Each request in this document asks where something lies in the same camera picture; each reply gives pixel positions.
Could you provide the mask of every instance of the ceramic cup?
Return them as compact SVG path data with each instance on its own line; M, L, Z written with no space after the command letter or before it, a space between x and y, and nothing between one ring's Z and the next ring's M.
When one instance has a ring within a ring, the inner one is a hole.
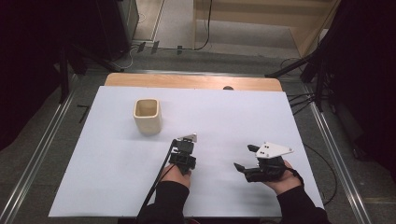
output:
M159 133L163 126L160 102L156 99L137 100L134 104L134 121L143 134Z

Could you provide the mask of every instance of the aluminum rail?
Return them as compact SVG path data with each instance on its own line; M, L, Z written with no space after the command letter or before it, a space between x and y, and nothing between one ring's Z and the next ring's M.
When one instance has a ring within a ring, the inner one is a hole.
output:
M67 109L69 108L70 103L73 100L75 90L78 87L78 83L79 83L78 76L73 75L71 82L72 82L72 89L69 95L62 104L58 105L58 108L56 109L54 116L52 117L46 131L44 132L40 142L38 143L38 146L35 149L35 153L33 154L20 180L18 181L17 185L14 187L14 189L11 192L11 195L8 198L6 207L4 208L0 216L0 223L2 224L3 223L8 224L13 222L29 188L32 186L32 183L35 179L35 175L37 174L38 169L40 168L40 165L43 162L47 154L47 151L50 148L52 139L57 133L59 126L62 123L62 120L64 119L64 115L66 114Z
M352 211L355 214L355 218L360 224L371 224L372 221L369 217L369 214L364 206L363 199L359 194L358 188L356 187L352 176L350 175L346 164L344 163L343 157L338 149L338 146L335 144L335 140L332 137L332 132L327 124L327 121L323 115L323 113L318 111L318 108L314 103L311 105L312 112L314 113L315 120L318 123L320 128L320 132L325 141L326 147L329 150L330 156L332 158L332 162L334 163L335 170L340 178L341 184L344 187L344 191L346 192L346 196L351 205Z

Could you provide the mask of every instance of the power cord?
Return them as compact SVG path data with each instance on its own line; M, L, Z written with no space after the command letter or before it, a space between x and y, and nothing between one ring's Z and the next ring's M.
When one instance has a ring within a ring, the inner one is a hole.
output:
M145 14L143 14L143 13L140 13L140 12L139 12L139 16L140 16L140 15L142 15L144 18L143 18L143 20L142 20L142 21L141 21L141 20L139 20L139 22L138 22L138 23L141 23L141 22L145 21L145 20L146 20L146 18L147 18Z
M166 164L166 163L168 162L168 160L169 160L169 157L170 157L170 155L171 155L171 153L172 153L172 148L173 148L174 145L176 144L176 141L177 141L176 139L174 139L174 140L172 141L171 146L170 146L169 149L168 149L168 153L166 154L165 160L163 161L163 165L161 166L161 169L160 169L160 171L158 172L157 177L156 177L155 180L154 180L154 183L152 184L150 190L148 191L148 195L146 196L145 201L143 202L142 206L140 207L140 210L139 210L139 213L137 214L135 223L138 222L139 215L140 215L140 213L142 212L143 208L145 208L145 207L148 205L149 200L150 200L152 194L154 193L155 188L157 187L158 183L159 183L159 182L163 179L163 177L173 168L173 166L172 166L171 169L169 169L163 176L161 176L161 174L163 173L163 168L165 167L165 164Z
M291 103L291 102L294 101L294 100L297 100L297 99L300 98L300 97L308 96L308 98L306 98L306 99L304 99L304 100L302 100L302 101L299 101L299 102L297 102L297 103L290 104L290 107L293 108L293 107L295 107L295 106L297 106L297 105L301 105L301 104L306 103L303 107L300 107L297 111L293 112L293 116L296 115L296 114L298 114L298 113L300 113L303 109L305 109L305 108L306 108L307 106L309 106L311 103L315 102L315 100L317 99L314 93L303 93L303 94L288 95L288 97L291 97L291 96L292 96L293 98L291 98L291 99L289 100L289 103ZM321 100L327 100L327 99L328 99L328 96L327 96L327 95L324 95L324 96L321 98Z
M290 61L290 60L300 60L300 59L299 58L288 58L288 59L283 60L282 63L280 64L280 66L279 66L280 70L283 69L283 63L285 63L287 61ZM298 69L300 69L300 72L303 72L303 69L301 69L301 66L298 67Z
M203 46L201 46L200 48L195 49L195 50L203 49L207 45L207 42L209 42L209 37L210 37L210 17L212 15L212 3L213 3L213 0L210 0L209 16L208 16L208 19L207 19L207 39L206 39L206 42L204 43Z
M332 197L330 197L330 199L324 203L323 205L326 206L327 204L329 204L335 197L335 195L337 194L338 191L338 181L337 181L337 175L335 174L334 169L332 168L332 166L329 164L329 162L322 156L320 155L320 153L318 153L316 150L314 150L312 147L310 147L309 145L307 145L306 143L303 143L303 145L309 149L311 149L313 152L315 152L318 156L320 156L327 164L327 166L330 168L330 170L332 171L332 176L334 177L334 191L332 193Z
M134 50L134 49L137 49L137 47L132 47L132 48L129 50L129 57L131 58L131 62L130 62L127 66L121 66L121 65L118 65L118 64L113 63L113 62L110 62L110 63L113 64L114 66L120 68L120 69L127 69L127 68L130 68L130 67L134 64L134 59L133 59L133 57L132 57L132 50Z

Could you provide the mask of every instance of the wire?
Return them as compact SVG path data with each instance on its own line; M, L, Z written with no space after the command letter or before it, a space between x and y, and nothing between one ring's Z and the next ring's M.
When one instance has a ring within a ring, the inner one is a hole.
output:
M323 205L326 206L327 204L329 204L335 197L335 195L337 194L338 191L338 181L337 181L337 175L335 174L334 169L330 166L329 162L322 156L320 155L320 153L318 153L316 150L314 150L312 147L310 147L309 145L307 145L306 143L303 143L303 145L309 149L311 149L312 151L314 151L315 153L318 154L318 156L320 156L325 162L326 164L329 166L330 170L332 171L332 176L334 177L334 192L332 193L332 197L330 197L330 199L324 203Z
M153 47L145 47L142 51L145 51L146 49L153 49ZM198 49L169 49L169 48L157 48L157 49L162 49L162 50L174 50L174 51L198 51Z
M304 108L306 108L309 104L311 104L312 102L308 102L306 103L305 106L301 107L300 109L298 109L296 112L293 113L293 116L300 113Z
M203 49L206 46L207 42L209 42L209 37L210 37L210 17L212 15L212 3L213 3L213 0L210 0L209 17L207 19L207 39L206 39L206 42L204 43L203 46L201 46L200 48L195 49L195 50Z
M205 20L203 20L203 24L204 24L204 27L205 27L205 30L206 30L206 32L207 32L207 35L208 35L208 38L209 38L209 30L207 29L207 27L208 26L206 26L206 21ZM212 43L209 43L210 44L210 48L209 49L207 49L207 50L211 50L212 49Z
M300 97L302 97L302 96L314 96L314 93L305 93L305 94L298 94L298 95L288 95L288 97L291 97L291 96L294 96L294 97L291 98L291 99L289 100L289 102L291 102L291 101L293 101L293 100L295 100L295 99L298 99L298 98L300 98Z
M285 63L289 60L300 60L300 59L299 58L288 58L288 59L283 60L283 62L279 66L280 70L283 69L283 63Z
M146 206L148 205L149 200L150 200L152 194L154 193L155 188L157 187L158 183L159 183L160 180L163 179L163 177L166 175L166 174L165 174L165 175L161 176L161 174L163 173L163 168L165 167L165 164L168 162L169 156L171 155L171 152L172 152L172 148L174 147L176 141L177 141L176 139L174 139L174 140L172 141L171 146L170 146L169 149L168 149L168 153L166 154L165 160L163 160L163 165L161 166L160 172L158 172L157 177L155 178L154 183L152 184L151 189L149 190L148 195L146 196L145 201L143 202L142 206L140 207L139 213L137 214L137 217L136 217L136 221L138 220L139 215L140 215L141 211L143 210L143 208L146 207Z
M118 65L118 64L113 63L113 62L111 62L111 63L112 63L114 66L117 66L118 68L121 68L121 69L130 68L130 67L134 64L134 59L133 59L133 57L132 57L132 50L133 50L133 49L137 49L137 47L132 47L131 50L129 50L129 57L131 58L131 62L130 62L127 66L121 66L121 65Z
M140 13L140 12L139 12L139 16L140 16L140 15L144 16L145 18L144 18L142 21L141 21L141 20L139 20L139 22L138 22L138 23L145 21L145 20L146 20L146 18L147 18L147 17L145 16L145 14L143 14L143 13Z
M161 179L160 179L158 182L161 182L161 181L163 180L163 178L169 173L169 171L171 171L172 168L174 168L174 166L175 166L175 164L173 164L173 165L171 166L171 168L169 168L169 170L167 170L167 171L165 172L165 174L163 174L163 176L161 176Z
M315 100L315 97L312 96L312 97L306 98L305 100L302 100L302 101L300 101L300 102L291 104L290 107L295 107L295 106L301 105L301 104L303 104L303 103L305 103L305 102L311 103L311 102L313 102L314 100Z

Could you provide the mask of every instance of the black equipment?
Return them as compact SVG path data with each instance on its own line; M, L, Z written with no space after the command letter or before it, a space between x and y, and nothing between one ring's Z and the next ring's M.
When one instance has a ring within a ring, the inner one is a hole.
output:
M174 146L175 152L171 153L169 163L175 164L180 172L185 175L189 170L195 169L195 157L191 156L192 150L194 149L194 143L192 139L183 137L180 141L176 141Z
M318 74L316 104L328 88L355 157L377 161L396 181L394 10L392 1L341 1L301 78Z
M253 145L248 145L247 148L249 151L255 153L257 153L260 149L259 147ZM281 156L270 159L258 157L257 160L259 161L257 168L246 169L244 166L235 162L233 163L233 165L238 172L245 175L245 178L249 183L277 181L280 177L282 177L285 171L289 170L293 173L294 176L297 176L300 179L302 185L304 185L304 181L300 177L298 172L294 169L287 167Z
M71 5L71 43L109 61L129 51L139 20L135 0L74 0Z

